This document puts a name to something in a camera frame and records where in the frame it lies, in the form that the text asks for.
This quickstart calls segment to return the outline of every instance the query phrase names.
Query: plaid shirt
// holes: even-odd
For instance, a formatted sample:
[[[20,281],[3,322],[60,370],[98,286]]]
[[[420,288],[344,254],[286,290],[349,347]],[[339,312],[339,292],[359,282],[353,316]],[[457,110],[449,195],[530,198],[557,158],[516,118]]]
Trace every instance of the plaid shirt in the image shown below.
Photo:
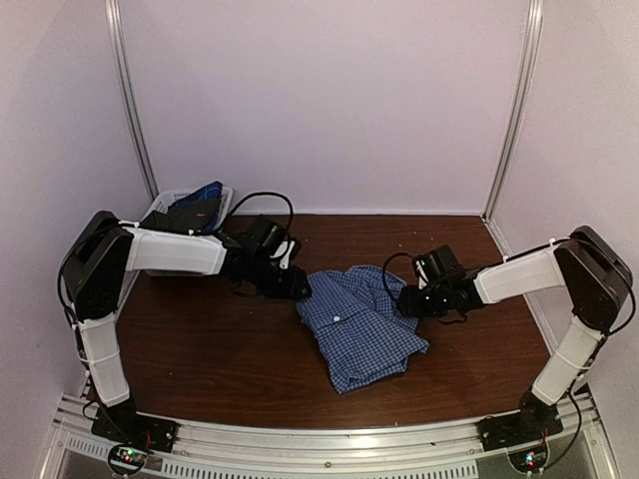
[[[399,296],[405,281],[390,273],[386,278]],[[405,372],[411,354],[428,350],[428,342],[414,333],[418,320],[402,316],[388,297],[381,268],[316,272],[309,282],[313,296],[298,302],[298,312],[315,334],[339,394]]]

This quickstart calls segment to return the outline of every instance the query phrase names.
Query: white cable tie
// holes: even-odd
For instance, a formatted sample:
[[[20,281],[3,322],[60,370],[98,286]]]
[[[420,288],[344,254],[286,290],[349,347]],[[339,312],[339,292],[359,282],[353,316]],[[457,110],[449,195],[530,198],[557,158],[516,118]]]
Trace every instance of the white cable tie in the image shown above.
[[[582,371],[588,371],[588,370],[590,370],[590,367],[591,367],[591,366],[578,366],[578,365],[576,365],[574,362],[572,362],[571,360],[567,359],[567,358],[566,358],[563,354],[561,354],[561,353],[559,352],[559,350],[556,350],[556,351],[555,351],[555,354],[557,355],[557,357],[558,357],[559,359],[561,359],[563,362],[565,362],[565,363],[566,363],[566,364],[568,364],[569,366],[574,367],[575,369],[580,369],[580,370],[582,370]]]
[[[126,222],[124,220],[119,220],[118,225],[124,225],[125,227],[138,229],[140,227],[140,222]]]

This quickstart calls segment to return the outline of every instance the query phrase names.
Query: metal frame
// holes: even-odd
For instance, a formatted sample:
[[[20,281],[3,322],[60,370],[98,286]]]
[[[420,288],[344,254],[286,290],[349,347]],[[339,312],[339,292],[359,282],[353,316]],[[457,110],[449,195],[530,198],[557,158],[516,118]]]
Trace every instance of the metal frame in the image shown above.
[[[618,477],[599,413],[587,393],[577,397],[583,431],[599,479]],[[92,421],[82,414],[86,399],[63,396],[42,454],[39,475],[54,479],[66,452],[105,459],[110,441],[91,435]],[[559,403],[565,430],[574,434],[577,414],[567,399]],[[87,408],[92,416],[96,406]],[[397,479],[430,471],[463,470],[455,478],[476,478],[476,461],[504,450],[483,452],[472,418],[427,425],[369,429],[262,429],[176,419],[174,451],[156,452],[145,469],[164,477],[270,477],[312,479],[344,477]]]
[[[136,104],[133,92],[133,82],[131,80],[131,72],[129,70],[129,61],[127,60],[127,51],[124,43],[124,33],[122,30],[122,20],[120,18],[120,2],[119,0],[106,0],[107,24],[109,26],[109,34],[111,36],[111,44],[116,60],[116,70],[120,80],[120,91],[124,102],[125,113],[127,115],[127,123],[131,132],[131,139],[140,164],[142,180],[144,186],[151,198],[156,198],[160,192],[158,183],[153,173],[149,152],[142,133],[142,124],[140,122],[140,114]]]
[[[528,21],[526,23],[526,33],[523,43],[523,51],[521,53],[521,64],[519,66],[519,77],[517,78],[517,86],[515,89],[515,98],[510,111],[510,119],[508,120],[508,128],[506,136],[501,148],[501,156],[499,165],[495,174],[495,179],[490,189],[490,196],[484,211],[483,217],[490,221],[494,215],[503,184],[510,167],[512,153],[515,148],[517,136],[521,128],[523,119],[523,110],[528,98],[530,83],[537,62],[537,54],[539,52],[539,41],[541,39],[541,27],[543,23],[543,0],[530,0],[528,8]]]

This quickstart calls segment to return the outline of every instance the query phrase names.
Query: black bracket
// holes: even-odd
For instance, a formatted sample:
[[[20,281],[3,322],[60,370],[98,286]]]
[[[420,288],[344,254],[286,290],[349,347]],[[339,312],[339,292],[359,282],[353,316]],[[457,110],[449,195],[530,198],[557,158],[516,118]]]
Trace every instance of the black bracket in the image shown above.
[[[136,414],[133,419],[133,429],[135,432],[129,437],[127,442],[135,449],[141,451],[146,451],[147,449],[160,452],[173,451],[173,443],[178,430],[176,422]],[[101,409],[98,409],[96,419],[91,427],[91,433],[112,441],[123,442],[122,434],[115,429]],[[151,439],[151,446],[147,447],[149,438]]]
[[[141,451],[172,452],[178,424],[136,412],[133,397],[112,407],[100,406],[91,433]]]
[[[547,420],[544,429],[528,429],[522,427],[521,412],[514,412],[497,417],[486,417],[477,424],[481,444],[484,451],[493,451],[508,447],[519,446],[526,442],[542,441],[544,434],[551,436],[563,431],[563,425],[558,418],[557,408],[552,406],[554,412],[551,419]]]

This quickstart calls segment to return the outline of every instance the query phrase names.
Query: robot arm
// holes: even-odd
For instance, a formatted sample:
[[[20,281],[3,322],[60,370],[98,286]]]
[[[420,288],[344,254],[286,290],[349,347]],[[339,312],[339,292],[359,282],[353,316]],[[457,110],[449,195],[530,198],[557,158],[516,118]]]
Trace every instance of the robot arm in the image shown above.
[[[264,216],[236,235],[195,236],[140,228],[109,212],[95,214],[61,268],[80,357],[106,408],[101,410],[106,417],[94,422],[94,433],[122,440],[118,436],[135,437],[136,431],[155,427],[139,424],[144,416],[136,414],[120,360],[115,323],[125,272],[219,274],[251,282],[265,297],[297,300],[311,295],[306,273],[290,264],[299,250],[300,244],[286,229]],[[154,443],[154,448],[162,449],[159,446]]]
[[[520,412],[479,424],[485,450],[540,439],[560,432],[557,402],[587,369],[610,333],[632,285],[632,273],[590,227],[568,239],[507,258],[494,266],[468,270],[442,246],[415,259],[418,286],[406,286],[398,306],[406,315],[445,316],[548,287],[568,289],[573,302],[568,330],[520,401]]]

